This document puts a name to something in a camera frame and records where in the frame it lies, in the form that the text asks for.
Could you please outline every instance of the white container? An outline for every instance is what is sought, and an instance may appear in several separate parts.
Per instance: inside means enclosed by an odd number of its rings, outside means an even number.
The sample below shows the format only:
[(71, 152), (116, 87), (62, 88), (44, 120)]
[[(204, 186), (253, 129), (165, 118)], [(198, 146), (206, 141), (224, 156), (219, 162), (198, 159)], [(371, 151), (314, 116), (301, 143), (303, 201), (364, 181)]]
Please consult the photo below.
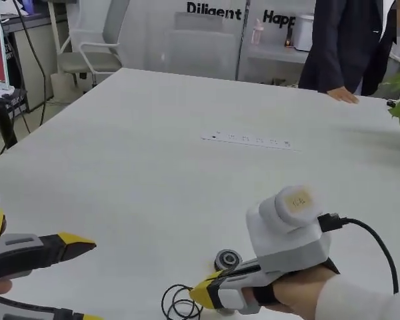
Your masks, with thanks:
[(310, 51), (313, 45), (313, 14), (298, 15), (293, 27), (293, 46), (296, 50)]

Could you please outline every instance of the power cord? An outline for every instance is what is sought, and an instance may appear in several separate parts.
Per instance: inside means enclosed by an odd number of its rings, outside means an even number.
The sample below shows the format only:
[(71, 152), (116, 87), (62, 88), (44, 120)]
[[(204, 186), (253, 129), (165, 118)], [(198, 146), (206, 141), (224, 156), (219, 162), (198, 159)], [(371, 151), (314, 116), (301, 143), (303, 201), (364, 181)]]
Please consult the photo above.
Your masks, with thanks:
[(399, 292), (399, 277), (397, 275), (397, 268), (395, 266), (394, 260), (387, 246), (384, 244), (384, 241), (381, 239), (381, 237), (375, 230), (373, 230), (370, 226), (368, 226), (366, 223), (360, 220), (350, 219), (350, 218), (340, 218), (339, 215), (336, 213), (332, 214), (328, 213), (320, 216), (319, 224), (322, 232), (329, 232), (341, 229), (343, 226), (348, 224), (358, 225), (359, 227), (369, 232), (372, 235), (372, 237), (376, 240), (376, 242), (378, 242), (378, 245), (380, 246), (382, 252), (384, 253), (385, 257), (388, 260), (389, 268), (391, 270), (391, 278), (393, 280), (393, 293), (396, 294)]
[[(170, 317), (171, 312), (175, 312), (181, 320), (188, 320), (188, 319), (194, 319), (197, 318), (197, 320), (200, 320), (201, 312), (203, 311), (203, 307), (199, 307), (196, 302), (194, 302), (191, 299), (178, 299), (178, 295), (180, 295), (182, 292), (187, 291), (190, 292), (193, 288), (188, 287), (186, 285), (172, 285), (170, 288), (168, 288), (165, 293), (163, 294), (163, 297), (161, 298), (161, 311), (163, 312), (164, 316), (166, 317), (167, 320), (174, 320), (173, 318)], [(175, 292), (172, 295), (172, 302), (167, 308), (165, 309), (165, 300), (166, 296), (170, 294), (173, 290)], [(178, 305), (188, 305), (191, 306), (190, 312), (188, 314), (182, 314), (180, 310), (177, 309)]]
[(39, 125), (39, 126), (41, 126), (45, 120), (45, 112), (46, 112), (46, 74), (45, 74), (45, 71), (44, 71), (43, 67), (41, 66), (40, 60), (34, 50), (34, 46), (33, 46), (33, 43), (31, 42), (31, 38), (28, 34), (28, 28), (25, 24), (25, 19), (22, 16), (21, 10), (18, 7), (16, 0), (12, 0), (12, 2), (14, 4), (14, 6), (16, 7), (16, 10), (18, 11), (18, 16), (19, 16), (19, 19), (21, 20), (22, 28), (24, 29), (25, 36), (27, 37), (29, 47), (31, 49), (31, 52), (33, 53), (34, 59), (37, 62), (37, 65), (39, 66), (40, 72), (43, 76), (43, 109), (41, 110), (41, 119), (40, 119), (40, 125)]
[[(3, 23), (2, 23), (2, 21), (1, 21), (1, 17), (0, 17), (0, 27), (1, 27), (1, 30), (2, 30), (2, 32), (3, 32), (3, 36), (6, 38), (6, 40), (7, 40), (7, 42), (8, 42), (8, 46), (9, 46), (11, 52), (12, 52), (12, 53), (14, 54), (14, 56), (15, 56), (15, 60), (16, 60), (16, 62), (17, 62), (17, 67), (18, 67), (19, 75), (20, 75), (20, 77), (21, 77), (21, 79), (20, 79), (21, 88), (24, 89), (24, 88), (25, 88), (25, 84), (24, 84), (24, 80), (23, 80), (23, 76), (22, 76), (21, 64), (20, 64), (20, 61), (18, 60), (18, 58), (17, 58), (17, 56), (16, 56), (16, 54), (15, 54), (15, 50), (14, 50), (14, 48), (13, 48), (11, 42), (10, 42), (9, 37), (8, 37), (8, 35), (6, 34), (6, 32), (5, 32), (4, 28), (3, 28)], [(19, 96), (18, 96), (18, 101), (17, 101), (17, 106), (18, 106), (19, 112), (20, 112), (20, 114), (21, 114), (21, 116), (22, 116), (22, 118), (23, 118), (23, 120), (24, 120), (25, 127), (27, 128), (28, 132), (31, 133), (31, 131), (30, 131), (29, 127), (28, 127), (28, 123), (27, 123), (27, 120), (26, 120), (26, 118), (25, 118), (25, 115), (24, 115), (24, 113), (22, 112), (21, 100), (22, 100), (22, 91), (20, 90), (20, 91), (19, 91)], [(15, 135), (15, 106), (12, 104), (12, 102), (10, 103), (10, 106), (11, 106), (11, 109), (12, 109), (12, 132), (13, 132), (13, 134)], [(6, 144), (6, 141), (4, 141), (4, 142), (5, 142), (5, 145), (3, 146), (2, 150), (0, 151), (0, 155), (2, 155), (2, 154), (5, 152), (5, 150), (8, 149), (8, 145)]]
[[(22, 76), (21, 62), (20, 62), (20, 60), (19, 60), (19, 57), (18, 57), (17, 54), (16, 54), (15, 49), (14, 49), (13, 46), (12, 46), (12, 42), (11, 42), (9, 36), (8, 36), (8, 35), (6, 34), (6, 32), (5, 32), (5, 29), (4, 29), (4, 27), (3, 27), (3, 22), (2, 22), (2, 20), (1, 20), (1, 18), (0, 18), (0, 27), (1, 27), (1, 30), (2, 30), (2, 32), (3, 32), (4, 37), (6, 38), (7, 45), (8, 45), (9, 48), (10, 48), (10, 52), (12, 52), (12, 54), (13, 54), (13, 56), (14, 56), (14, 58), (15, 58), (16, 66), (17, 66), (18, 72), (19, 72), (19, 82), (21, 83), (21, 89), (24, 90), (24, 91), (26, 91), (26, 90), (25, 90), (24, 77)], [(30, 130), (30, 128), (29, 128), (29, 126), (28, 126), (28, 123), (27, 123), (27, 120), (26, 120), (26, 118), (25, 118), (25, 114), (24, 114), (24, 112), (22, 112), (21, 100), (22, 100), (22, 92), (20, 91), (20, 92), (19, 92), (19, 96), (18, 96), (18, 109), (19, 109), (19, 113), (20, 113), (21, 116), (22, 116), (22, 119), (23, 119), (24, 124), (25, 124), (25, 128), (27, 129), (28, 133), (31, 133), (31, 130)], [(12, 129), (13, 129), (13, 125), (14, 125), (14, 118), (12, 118)]]

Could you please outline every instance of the bottle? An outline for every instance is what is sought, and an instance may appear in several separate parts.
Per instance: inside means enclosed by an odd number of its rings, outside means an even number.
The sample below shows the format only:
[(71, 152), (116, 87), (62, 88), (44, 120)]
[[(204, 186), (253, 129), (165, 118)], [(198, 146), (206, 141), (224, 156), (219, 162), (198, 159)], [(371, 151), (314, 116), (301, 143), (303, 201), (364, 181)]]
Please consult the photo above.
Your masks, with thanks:
[(253, 45), (259, 44), (259, 41), (261, 40), (262, 31), (264, 31), (264, 26), (262, 25), (259, 19), (256, 19), (256, 25), (253, 28), (253, 34), (251, 40)]

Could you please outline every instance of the white sleeve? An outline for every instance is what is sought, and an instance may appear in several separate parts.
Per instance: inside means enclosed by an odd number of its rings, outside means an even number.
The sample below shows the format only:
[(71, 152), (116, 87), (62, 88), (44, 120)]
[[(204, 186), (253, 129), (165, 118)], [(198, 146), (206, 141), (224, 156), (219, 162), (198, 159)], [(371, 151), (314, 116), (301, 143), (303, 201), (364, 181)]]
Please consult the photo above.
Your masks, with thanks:
[(400, 293), (376, 293), (348, 283), (340, 275), (320, 293), (315, 320), (400, 320)]

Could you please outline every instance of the shelf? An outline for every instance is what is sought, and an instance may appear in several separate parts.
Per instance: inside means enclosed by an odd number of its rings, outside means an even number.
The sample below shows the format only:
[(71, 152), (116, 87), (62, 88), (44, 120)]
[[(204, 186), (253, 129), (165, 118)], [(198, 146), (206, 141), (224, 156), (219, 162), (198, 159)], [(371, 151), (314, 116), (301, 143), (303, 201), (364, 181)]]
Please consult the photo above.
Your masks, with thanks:
[(295, 48), (286, 48), (282, 45), (250, 45), (249, 58), (276, 60), (292, 63), (305, 63), (308, 52), (298, 51)]

